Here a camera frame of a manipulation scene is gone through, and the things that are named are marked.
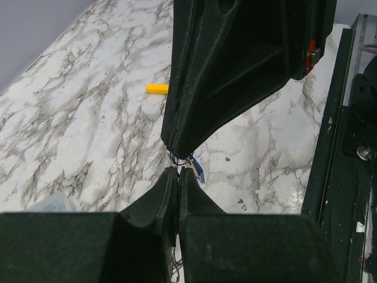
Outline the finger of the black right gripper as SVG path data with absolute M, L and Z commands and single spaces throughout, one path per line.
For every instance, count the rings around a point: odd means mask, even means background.
M 164 110 L 161 139 L 167 150 L 173 150 L 176 135 L 176 118 L 186 79 L 196 28 L 204 13 L 204 1 L 173 2 L 173 41 L 171 72 L 166 107 Z

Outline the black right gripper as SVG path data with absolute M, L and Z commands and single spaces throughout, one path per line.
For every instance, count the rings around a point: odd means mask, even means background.
M 301 80 L 323 57 L 336 0 L 204 1 L 176 118 L 173 153 Z

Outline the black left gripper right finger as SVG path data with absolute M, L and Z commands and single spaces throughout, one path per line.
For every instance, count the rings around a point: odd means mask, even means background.
M 300 215 L 225 213 L 191 169 L 179 175 L 186 282 L 335 282 L 329 245 Z

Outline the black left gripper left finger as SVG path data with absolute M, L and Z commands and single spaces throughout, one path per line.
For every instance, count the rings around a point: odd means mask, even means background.
M 120 212 L 1 214 L 2 282 L 169 282 L 177 172 Z

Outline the split keyring five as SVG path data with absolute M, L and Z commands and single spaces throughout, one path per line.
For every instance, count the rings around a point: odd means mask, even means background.
M 185 159 L 179 159 L 174 153 L 172 152 L 167 152 L 167 155 L 171 161 L 171 164 L 173 167 L 179 167 L 179 166 L 185 166 L 187 164 L 191 165 L 192 160 L 193 160 L 193 155 L 190 154 L 187 158 Z

